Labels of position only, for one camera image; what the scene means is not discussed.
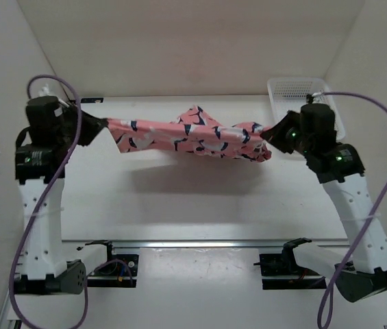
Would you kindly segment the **white perforated plastic basket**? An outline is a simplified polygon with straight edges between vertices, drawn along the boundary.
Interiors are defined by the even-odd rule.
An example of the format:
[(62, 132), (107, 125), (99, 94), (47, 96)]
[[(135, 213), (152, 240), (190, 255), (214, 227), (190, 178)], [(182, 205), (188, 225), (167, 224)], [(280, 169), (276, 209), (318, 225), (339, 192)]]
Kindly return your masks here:
[(314, 103), (328, 105), (335, 113), (336, 140), (346, 136), (345, 128), (333, 97), (325, 95), (329, 92), (328, 85), (321, 78), (315, 77), (275, 77), (267, 82), (267, 90), (273, 115), (273, 125), (281, 121), (288, 111), (299, 112), (306, 104), (306, 96), (321, 94), (314, 99)]

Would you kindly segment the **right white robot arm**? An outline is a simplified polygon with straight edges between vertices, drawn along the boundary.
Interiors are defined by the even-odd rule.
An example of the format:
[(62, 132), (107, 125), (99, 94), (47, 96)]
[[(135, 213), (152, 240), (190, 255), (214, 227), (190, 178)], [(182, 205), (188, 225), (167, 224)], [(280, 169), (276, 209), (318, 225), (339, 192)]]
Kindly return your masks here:
[(309, 103), (290, 111), (261, 138), (285, 154), (297, 152), (333, 202), (350, 243), (357, 246), (340, 266), (340, 255), (299, 238), (284, 244), (282, 267), (291, 274), (310, 269), (333, 280), (340, 294), (357, 302), (387, 291), (387, 236), (372, 209), (364, 165), (350, 144), (336, 140), (335, 113)]

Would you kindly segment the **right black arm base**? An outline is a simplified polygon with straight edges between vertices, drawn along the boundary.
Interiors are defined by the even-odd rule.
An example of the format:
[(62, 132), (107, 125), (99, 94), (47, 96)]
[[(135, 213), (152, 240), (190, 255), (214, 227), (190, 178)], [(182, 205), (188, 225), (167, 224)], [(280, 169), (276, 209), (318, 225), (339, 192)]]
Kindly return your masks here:
[(264, 291), (325, 289), (325, 278), (311, 269), (298, 266), (293, 251), (296, 247), (311, 243), (308, 238), (298, 238), (283, 244), (278, 254), (260, 254), (253, 263), (260, 268)]

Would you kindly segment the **pink shark print shorts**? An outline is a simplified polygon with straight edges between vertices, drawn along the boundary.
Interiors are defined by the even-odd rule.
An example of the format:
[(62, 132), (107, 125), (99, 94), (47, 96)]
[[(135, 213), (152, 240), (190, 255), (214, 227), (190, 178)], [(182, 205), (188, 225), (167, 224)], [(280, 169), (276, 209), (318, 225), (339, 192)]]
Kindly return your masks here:
[(109, 118), (108, 129), (121, 153), (154, 149), (251, 162), (272, 156), (260, 137), (266, 127), (256, 122), (225, 126), (199, 106), (170, 123)]

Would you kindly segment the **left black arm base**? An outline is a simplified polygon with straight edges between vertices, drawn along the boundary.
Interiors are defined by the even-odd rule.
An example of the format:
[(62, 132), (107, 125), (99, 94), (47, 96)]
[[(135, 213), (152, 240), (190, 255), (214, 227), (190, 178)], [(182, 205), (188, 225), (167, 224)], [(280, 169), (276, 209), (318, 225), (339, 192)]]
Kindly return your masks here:
[(113, 242), (96, 240), (76, 247), (86, 267), (88, 287), (136, 288), (140, 255), (117, 251)]

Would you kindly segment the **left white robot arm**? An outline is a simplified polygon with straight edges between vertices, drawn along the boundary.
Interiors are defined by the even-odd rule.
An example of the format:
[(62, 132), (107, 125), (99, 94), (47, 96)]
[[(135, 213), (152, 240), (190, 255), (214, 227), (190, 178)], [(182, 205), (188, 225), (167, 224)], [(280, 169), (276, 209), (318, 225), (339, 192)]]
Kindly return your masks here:
[(65, 166), (71, 147), (91, 144), (108, 122), (51, 95), (30, 99), (25, 113), (29, 125), (16, 139), (14, 156), (25, 231), (10, 286), (16, 295), (79, 295), (83, 258), (67, 260), (62, 251)]

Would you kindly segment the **aluminium frame rail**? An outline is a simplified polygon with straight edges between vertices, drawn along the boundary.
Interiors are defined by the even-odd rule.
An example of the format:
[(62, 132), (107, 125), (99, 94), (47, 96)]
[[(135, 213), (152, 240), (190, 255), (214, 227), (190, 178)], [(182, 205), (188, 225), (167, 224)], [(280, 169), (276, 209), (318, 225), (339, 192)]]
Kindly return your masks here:
[[(265, 239), (248, 239), (248, 240), (113, 240), (115, 248), (137, 249), (137, 248), (278, 248), (282, 247), (288, 240), (265, 240)], [(84, 240), (65, 240), (65, 245), (82, 246), (91, 241)], [(321, 247), (349, 247), (346, 239), (313, 239), (312, 242)]]

